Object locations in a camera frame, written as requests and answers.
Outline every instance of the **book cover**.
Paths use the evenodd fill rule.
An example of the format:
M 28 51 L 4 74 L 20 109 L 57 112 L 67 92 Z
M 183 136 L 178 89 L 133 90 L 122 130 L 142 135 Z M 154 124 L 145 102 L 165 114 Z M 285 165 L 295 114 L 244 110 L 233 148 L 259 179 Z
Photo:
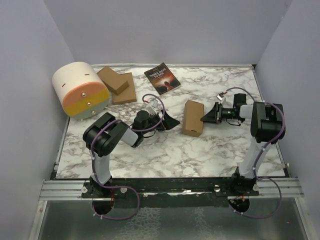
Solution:
M 144 72 L 159 95 L 165 94 L 181 86 L 175 75 L 169 70 L 165 63 Z

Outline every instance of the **wall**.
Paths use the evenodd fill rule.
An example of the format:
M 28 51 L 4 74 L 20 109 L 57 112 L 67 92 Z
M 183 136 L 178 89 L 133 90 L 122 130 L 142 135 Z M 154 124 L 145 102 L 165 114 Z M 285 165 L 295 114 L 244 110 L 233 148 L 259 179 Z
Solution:
M 291 0 L 44 0 L 77 61 L 256 64 Z
M 74 59 L 41 0 L 2 0 L 0 33 L 0 239 L 22 240 L 66 120 L 51 77 Z
M 264 98 L 284 107 L 280 147 L 298 176 L 320 236 L 320 1 L 294 0 L 259 61 Z

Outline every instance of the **gray floor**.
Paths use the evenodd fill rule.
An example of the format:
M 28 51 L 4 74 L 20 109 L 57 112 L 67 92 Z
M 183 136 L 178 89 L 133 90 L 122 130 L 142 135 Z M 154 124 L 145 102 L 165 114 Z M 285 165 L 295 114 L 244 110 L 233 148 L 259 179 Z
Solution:
M 248 213 L 265 215 L 278 199 L 252 199 Z M 114 209 L 124 216 L 132 209 Z M 50 201 L 40 240 L 306 240 L 294 198 L 278 214 L 262 220 L 236 215 L 230 208 L 141 208 L 126 221 L 100 220 L 89 201 Z

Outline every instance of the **white marble tabletop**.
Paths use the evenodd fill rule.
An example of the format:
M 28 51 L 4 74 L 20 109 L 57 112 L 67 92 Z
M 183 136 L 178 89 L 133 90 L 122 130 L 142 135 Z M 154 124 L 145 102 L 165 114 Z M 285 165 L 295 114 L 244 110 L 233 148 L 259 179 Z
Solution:
M 250 120 L 240 127 L 226 122 L 219 125 L 205 123 L 200 137 L 181 134 L 184 106 L 187 100 L 204 104 L 204 113 L 212 109 L 216 95 L 230 87 L 248 90 L 256 100 L 261 100 L 255 77 L 248 67 L 169 67 L 181 87 L 161 96 L 165 110 L 179 120 L 172 130 L 157 132 L 145 139 L 137 148 L 120 142 L 110 155 L 110 171 L 114 178 L 181 178 L 181 177 L 229 177 L 244 159 L 250 145 Z M 130 125 L 137 111 L 144 106 L 142 96 L 157 94 L 144 72 L 151 67 L 114 68 L 118 73 L 132 73 L 137 102 L 109 105 L 105 111 L 83 121 L 70 119 L 57 179 L 88 178 L 91 174 L 89 150 L 82 140 L 84 131 L 101 115 L 109 112 Z M 233 95 L 228 92 L 226 107 L 232 107 Z M 247 97 L 247 103 L 253 101 Z M 259 176 L 284 176 L 283 163 L 276 146 L 267 153 Z

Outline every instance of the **brown box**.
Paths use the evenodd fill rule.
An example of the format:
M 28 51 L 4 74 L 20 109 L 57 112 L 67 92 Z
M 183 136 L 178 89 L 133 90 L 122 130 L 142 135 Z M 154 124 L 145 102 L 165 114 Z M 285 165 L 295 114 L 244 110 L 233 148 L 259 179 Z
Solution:
M 109 91 L 119 95 L 127 87 L 128 81 L 120 74 L 113 71 L 110 67 L 105 66 L 98 73 L 99 78 L 104 82 Z
M 132 73 L 124 73 L 120 74 L 120 76 L 125 79 L 129 83 L 129 87 L 127 87 L 122 93 L 116 95 L 112 93 L 113 104 L 126 104 L 137 101 L 136 89 L 134 84 L 134 79 L 132 77 Z
M 200 120 L 204 116 L 205 105 L 188 100 L 184 105 L 182 134 L 199 137 L 202 134 L 204 123 Z

